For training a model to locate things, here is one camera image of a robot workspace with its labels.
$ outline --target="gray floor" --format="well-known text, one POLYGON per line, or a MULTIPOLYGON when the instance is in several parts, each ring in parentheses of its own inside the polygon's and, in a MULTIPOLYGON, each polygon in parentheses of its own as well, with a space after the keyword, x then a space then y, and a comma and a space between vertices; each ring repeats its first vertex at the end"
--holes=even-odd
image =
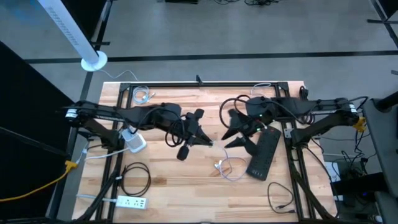
MULTIPOLYGON (((101 49, 110 57, 183 54, 245 54, 396 50, 385 27, 368 24, 378 19, 363 0, 283 0, 268 7, 249 7, 243 1, 220 6, 211 0, 199 5, 166 4, 156 0, 115 1, 101 49)), ((0 40, 22 58, 78 57, 45 11, 29 1, 0 1, 0 40)), ((383 97, 396 91, 398 56, 189 60, 108 63, 111 74, 130 69, 141 81, 304 80, 310 99, 383 97)), ((85 79, 80 64, 34 65, 43 76, 78 100, 85 79)), ((116 81, 130 81, 125 75, 116 81)), ((96 72, 88 100, 98 101, 103 82, 114 81, 96 72)), ((335 128, 333 138, 353 138, 353 128, 335 128)), ((74 157, 84 142, 76 145, 74 157)), ((353 142, 321 140, 327 154, 353 154, 353 142)), ((371 139, 361 147, 374 153, 371 139)), ((329 156, 327 160, 338 157, 329 156)), ((368 172, 380 171, 373 157, 368 172)), ((70 219, 81 170, 68 177, 59 218, 70 219)))

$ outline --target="power outlet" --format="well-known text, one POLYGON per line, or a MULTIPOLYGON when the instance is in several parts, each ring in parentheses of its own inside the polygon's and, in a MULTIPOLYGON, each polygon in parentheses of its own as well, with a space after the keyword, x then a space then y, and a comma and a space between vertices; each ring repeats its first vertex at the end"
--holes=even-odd
POLYGON ((135 208, 145 210, 147 209, 147 199, 119 195, 116 206, 122 208, 135 208))

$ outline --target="wooden tabletop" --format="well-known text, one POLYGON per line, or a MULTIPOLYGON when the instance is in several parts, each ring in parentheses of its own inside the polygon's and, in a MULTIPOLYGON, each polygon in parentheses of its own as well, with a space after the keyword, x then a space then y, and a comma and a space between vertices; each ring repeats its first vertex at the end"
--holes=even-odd
MULTIPOLYGON (((102 105, 116 105, 120 83, 104 83, 99 103, 102 105)), ((299 88, 303 82, 289 82, 290 94, 298 97, 299 88)), ((176 159, 179 147, 170 148, 164 142, 165 133, 154 129, 141 131, 147 141, 147 147, 137 154, 129 151, 124 153, 123 166, 132 162, 143 162, 149 166, 152 176, 152 185, 145 198, 148 199, 147 210, 133 210, 116 208, 114 222, 296 222, 297 214, 276 214, 267 200, 267 186, 270 182, 278 182, 292 190, 292 184, 287 165, 287 155, 283 136, 272 160, 267 180, 262 182, 244 174, 243 178, 230 182, 220 176, 214 164, 225 158, 222 147, 234 139, 221 141, 227 129, 221 124, 218 111, 220 104, 227 98, 234 98, 240 94, 250 94, 251 88, 246 87, 201 87, 201 88, 151 88, 151 94, 156 95, 148 104, 163 102, 178 103, 182 107, 182 114, 194 112, 197 108, 205 110, 200 124, 204 132, 214 141, 213 147, 193 146, 185 161, 176 159)), ((275 96, 273 88, 261 88, 257 92, 268 97, 275 96)), ((124 96, 123 106, 126 105, 127 95, 124 96)), ((229 121, 228 109, 232 103, 226 104, 223 117, 229 121)), ((243 104, 238 108, 245 111, 243 104)), ((99 120, 107 128, 112 122, 99 120)), ((281 129, 280 123, 272 123, 281 129)), ((258 136, 252 138, 257 142, 258 136)), ((314 143, 309 143, 310 149, 323 161, 321 150, 314 143)), ((250 155, 242 147, 227 149, 230 157, 242 157, 247 162, 250 155)), ((106 154, 101 148, 90 149, 87 156, 106 154)), ((329 179, 320 164, 304 150, 304 159, 307 166, 308 179, 312 192, 321 204, 332 214, 336 213, 329 179)), ((233 172, 231 177, 241 175, 246 167, 239 160, 232 160, 233 172)), ((101 186, 105 159, 92 159, 84 164, 79 194, 96 195, 101 186)), ((225 162, 223 169, 229 169, 225 162)), ((125 176, 125 187, 129 192, 138 192, 146 184, 147 174, 134 169, 125 176)), ((307 205, 300 189, 304 213, 307 214, 307 205)), ((118 195, 124 195, 121 189, 118 195)), ((290 194, 282 187, 271 186, 270 198, 274 207, 290 201, 290 194)), ((77 198, 73 218, 78 218, 90 205, 92 199, 77 198)), ((104 206, 104 217, 108 211, 109 202, 104 206)), ((282 210, 294 209, 292 203, 282 210)))

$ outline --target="white light pole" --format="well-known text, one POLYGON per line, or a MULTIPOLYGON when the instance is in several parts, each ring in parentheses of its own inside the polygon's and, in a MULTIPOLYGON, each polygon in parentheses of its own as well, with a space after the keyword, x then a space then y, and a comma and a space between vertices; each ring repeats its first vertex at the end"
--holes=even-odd
POLYGON ((39 0, 39 3, 80 54, 84 70, 94 72, 105 66, 108 57, 104 52, 94 50, 61 0, 39 0))

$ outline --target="yellow cable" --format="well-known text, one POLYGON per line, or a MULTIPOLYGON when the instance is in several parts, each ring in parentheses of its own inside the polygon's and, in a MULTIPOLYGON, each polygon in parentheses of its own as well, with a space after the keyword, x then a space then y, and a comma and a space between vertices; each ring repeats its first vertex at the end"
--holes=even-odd
POLYGON ((11 201, 11 200, 17 200, 17 199, 21 199, 21 198, 27 197, 27 196, 29 196, 29 195, 31 195, 31 194, 33 194, 33 193, 36 193, 36 192, 38 192, 38 191, 40 191, 40 190, 42 190, 42 189, 44 189, 44 188, 46 188, 46 187, 48 187, 48 186, 50 186, 50 185, 52 185, 52 184, 57 183, 58 181, 60 181, 61 179, 63 179, 72 169, 74 169, 74 168, 77 167, 77 164, 74 163, 74 162, 71 162, 71 161, 65 161, 65 165, 66 165, 65 173, 63 173, 63 174, 62 174, 59 178, 57 178, 56 180, 53 180, 53 181, 51 181, 50 183, 48 183, 48 184, 46 184, 46 185, 44 185, 44 186, 42 186, 42 187, 39 187, 39 188, 37 188, 37 189, 35 189, 35 190, 29 192, 29 193, 26 193, 26 194, 24 194, 24 195, 20 195, 20 196, 16 196, 16 197, 11 197, 11 198, 0 199, 0 202, 8 202, 8 201, 11 201))

